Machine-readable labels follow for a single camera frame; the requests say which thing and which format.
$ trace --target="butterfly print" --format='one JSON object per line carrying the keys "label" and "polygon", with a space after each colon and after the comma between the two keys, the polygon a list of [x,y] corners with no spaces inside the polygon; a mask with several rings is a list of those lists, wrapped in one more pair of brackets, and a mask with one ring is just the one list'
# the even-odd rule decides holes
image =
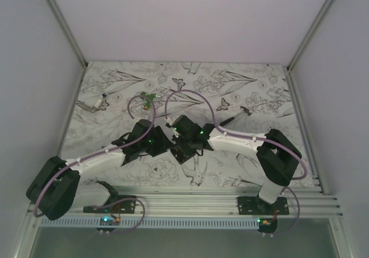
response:
{"label": "butterfly print", "polygon": [[180,79],[172,78],[172,80],[177,83],[177,89],[182,89],[186,85],[186,83],[183,82],[182,78]]}
{"label": "butterfly print", "polygon": [[229,103],[225,101],[224,98],[221,98],[221,103],[218,106],[217,111],[228,110],[228,106],[229,106]]}

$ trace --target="ventilated plastic strip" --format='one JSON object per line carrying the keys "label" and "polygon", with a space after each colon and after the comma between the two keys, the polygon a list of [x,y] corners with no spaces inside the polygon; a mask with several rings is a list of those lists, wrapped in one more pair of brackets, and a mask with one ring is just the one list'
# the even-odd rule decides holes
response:
{"label": "ventilated plastic strip", "polygon": [[[100,225],[101,216],[64,216],[57,220],[43,218],[40,227],[109,227]],[[140,217],[130,216],[122,218],[116,228],[129,228],[134,226]],[[147,217],[139,228],[148,229],[258,229],[257,219],[226,219],[226,218],[164,218]]]}

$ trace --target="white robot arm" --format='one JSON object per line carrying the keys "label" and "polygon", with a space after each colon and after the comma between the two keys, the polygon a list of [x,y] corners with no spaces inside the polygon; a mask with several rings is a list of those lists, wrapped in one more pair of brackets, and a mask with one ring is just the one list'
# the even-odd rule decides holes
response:
{"label": "white robot arm", "polygon": [[234,137],[226,132],[220,132],[213,124],[205,124],[201,128],[185,115],[168,118],[167,124],[173,129],[173,140],[176,142],[171,152],[181,164],[194,156],[198,150],[204,149],[232,151],[258,160],[266,174],[258,197],[269,204],[273,204],[284,187],[289,185],[299,162],[283,149],[256,138],[275,141],[298,157],[302,157],[297,148],[276,129],[271,129],[268,134],[232,132],[242,135],[242,137]]}

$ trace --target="small object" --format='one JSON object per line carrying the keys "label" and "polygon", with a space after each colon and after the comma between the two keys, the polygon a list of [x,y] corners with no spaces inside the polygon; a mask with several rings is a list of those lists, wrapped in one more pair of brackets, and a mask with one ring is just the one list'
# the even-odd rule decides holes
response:
{"label": "small object", "polygon": [[[154,98],[156,97],[156,94],[151,94],[148,95],[146,92],[141,92],[142,96],[147,96],[151,101],[154,101]],[[151,102],[150,101],[146,101],[146,103],[144,104],[144,110],[149,110],[151,108]]]}
{"label": "small object", "polygon": [[259,223],[259,229],[258,232],[260,233],[268,233],[268,234],[273,234],[274,232],[277,231],[278,228],[278,220],[272,220],[269,221],[268,219],[261,219],[262,223]]}
{"label": "small object", "polygon": [[86,103],[79,101],[79,100],[77,101],[77,105],[86,111],[94,113],[100,110],[102,106],[107,105],[107,102],[106,102],[107,96],[108,96],[107,93],[103,93],[92,107],[88,106]]}

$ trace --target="black mounting plate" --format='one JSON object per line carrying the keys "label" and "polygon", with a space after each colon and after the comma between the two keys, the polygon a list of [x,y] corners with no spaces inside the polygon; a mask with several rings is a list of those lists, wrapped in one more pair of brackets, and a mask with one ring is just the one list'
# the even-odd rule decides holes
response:
{"label": "black mounting plate", "polygon": [[240,215],[289,215],[287,199],[278,197],[276,202],[268,204],[257,196],[240,196],[237,197],[238,212]]}
{"label": "black mounting plate", "polygon": [[[120,199],[126,199],[128,197],[135,197],[135,196],[116,196],[115,201],[118,201]],[[115,206],[105,208],[105,209],[84,207],[83,208],[83,213],[86,213],[86,214],[110,214],[111,210],[114,207]],[[121,202],[121,214],[134,214],[135,207],[136,207],[136,201],[135,200],[123,201],[123,202]]]}

